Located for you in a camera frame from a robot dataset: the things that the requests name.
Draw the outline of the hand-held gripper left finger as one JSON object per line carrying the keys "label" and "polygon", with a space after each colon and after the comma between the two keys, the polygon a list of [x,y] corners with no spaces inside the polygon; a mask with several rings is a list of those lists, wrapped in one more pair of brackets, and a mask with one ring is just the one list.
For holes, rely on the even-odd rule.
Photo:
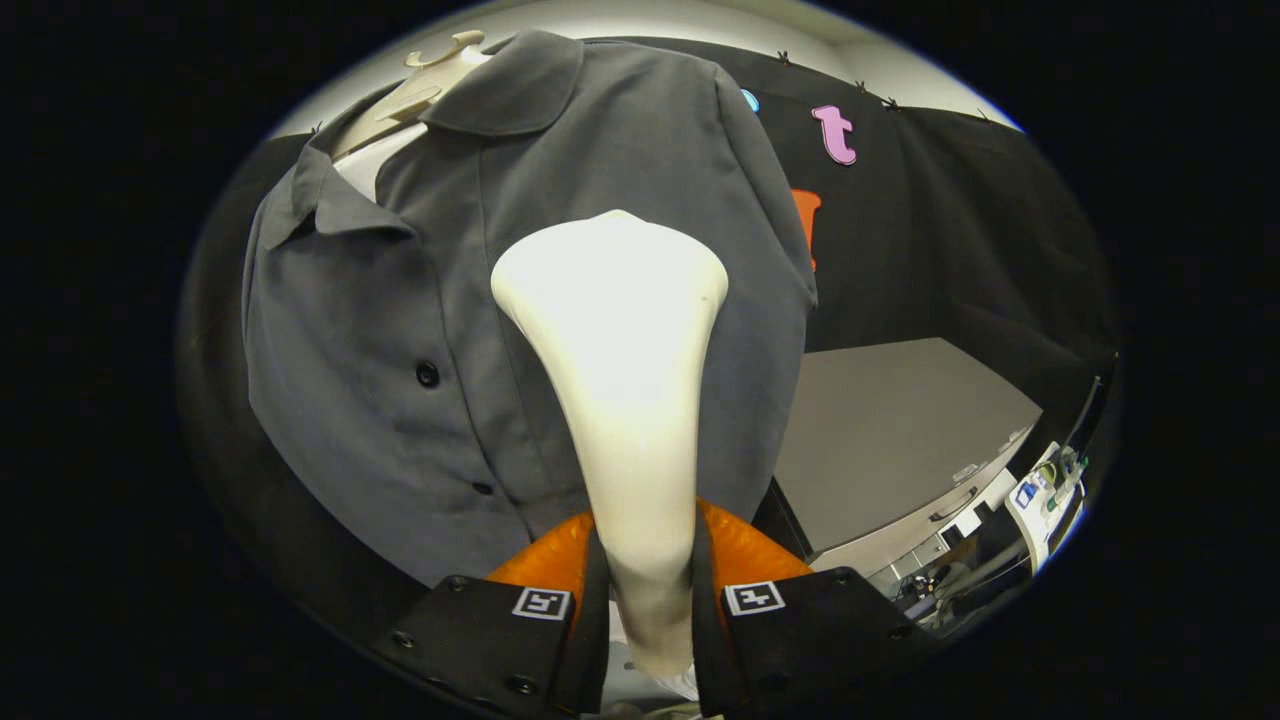
{"label": "hand-held gripper left finger", "polygon": [[474,717],[577,717],[602,707],[611,573],[590,512],[492,575],[452,575],[394,618],[372,652]]}

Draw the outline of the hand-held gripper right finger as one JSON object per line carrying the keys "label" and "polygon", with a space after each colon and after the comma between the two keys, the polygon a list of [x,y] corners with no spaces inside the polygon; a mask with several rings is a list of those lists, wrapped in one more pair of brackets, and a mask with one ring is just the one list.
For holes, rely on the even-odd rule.
{"label": "hand-held gripper right finger", "polygon": [[699,500],[692,652],[701,711],[836,717],[905,683],[934,637],[851,568],[817,571]]}

